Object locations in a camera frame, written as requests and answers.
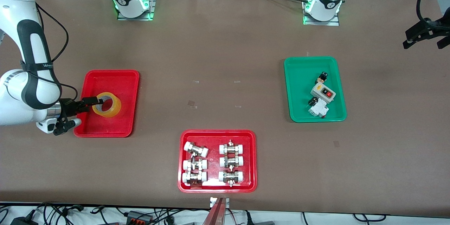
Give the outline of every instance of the white plastic cap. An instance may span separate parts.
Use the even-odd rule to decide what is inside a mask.
[[[188,183],[188,174],[186,172],[183,172],[182,180],[183,180],[183,183]]]
[[[208,175],[206,174],[206,172],[201,173],[201,181],[202,182],[208,181]]]
[[[188,169],[188,160],[183,161],[183,169]]]
[[[220,182],[224,181],[224,172],[219,172],[219,181]]]
[[[238,154],[242,155],[242,153],[243,153],[243,146],[242,146],[242,144],[239,144],[238,145]]]
[[[238,172],[238,182],[244,181],[244,174],[243,172]]]
[[[225,157],[219,157],[220,167],[225,167]]]
[[[186,142],[185,147],[184,147],[185,151],[188,151],[189,145],[191,145],[191,143],[190,142]]]
[[[238,156],[238,164],[239,164],[239,166],[244,165],[244,157],[243,156]]]
[[[207,154],[208,154],[208,151],[209,151],[209,149],[203,148],[203,151],[201,152],[200,156],[205,158],[207,156]]]
[[[208,168],[208,160],[204,159],[201,161],[201,168],[207,169]]]

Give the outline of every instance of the metal valve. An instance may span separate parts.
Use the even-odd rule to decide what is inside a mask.
[[[233,170],[235,167],[243,166],[244,165],[244,158],[243,156],[235,156],[230,157],[220,157],[219,158],[220,167],[229,168]]]
[[[208,181],[208,176],[206,172],[183,172],[182,180],[186,184],[201,184],[202,182]]]
[[[206,159],[199,158],[198,161],[195,158],[183,161],[183,169],[193,171],[198,169],[199,171],[208,168],[208,161]]]
[[[219,172],[219,181],[223,181],[224,183],[228,183],[230,187],[233,184],[237,184],[239,182],[244,181],[244,175],[242,172]]]
[[[191,153],[193,156],[200,155],[203,158],[206,158],[206,156],[208,154],[207,148],[205,148],[204,146],[198,147],[194,143],[191,143],[191,142],[186,142],[184,150]]]
[[[233,142],[230,140],[228,144],[219,145],[219,153],[220,155],[228,154],[228,153],[234,153],[236,156],[242,154],[242,144],[235,146]]]

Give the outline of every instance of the green tray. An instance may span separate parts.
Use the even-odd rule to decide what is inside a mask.
[[[336,97],[329,103],[329,111],[325,118],[314,117],[308,110],[308,101],[312,98],[311,89],[317,77],[325,71],[328,73],[324,83],[336,92]],[[284,61],[286,88],[288,91],[289,113],[291,119],[298,123],[343,121],[347,118],[344,93],[338,63],[331,56],[321,57],[290,57]]]

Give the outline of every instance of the power adapter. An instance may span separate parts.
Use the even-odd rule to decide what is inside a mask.
[[[25,217],[17,217],[11,222],[11,225],[39,225],[37,222],[27,220]]]

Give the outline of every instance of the red tray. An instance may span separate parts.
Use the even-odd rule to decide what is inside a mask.
[[[230,187],[228,184],[219,181],[219,171],[223,172],[224,168],[220,168],[219,158],[223,155],[219,154],[219,145],[227,144],[232,140],[234,144],[243,145],[244,165],[239,166],[236,170],[243,172],[243,182]],[[191,157],[191,154],[184,150],[186,142],[193,142],[197,146],[205,146],[209,148],[206,159],[208,160],[207,172],[208,181],[203,182],[200,187],[190,187],[185,185],[181,180],[183,170],[183,161]],[[256,136],[250,130],[186,130],[181,135],[180,140],[180,157],[178,164],[178,188],[183,193],[250,193],[257,186],[256,171]]]
[[[139,72],[135,70],[93,70],[86,74],[82,97],[111,92],[122,102],[119,114],[104,118],[92,108],[77,115],[82,124],[74,129],[77,137],[127,137],[133,130]]]

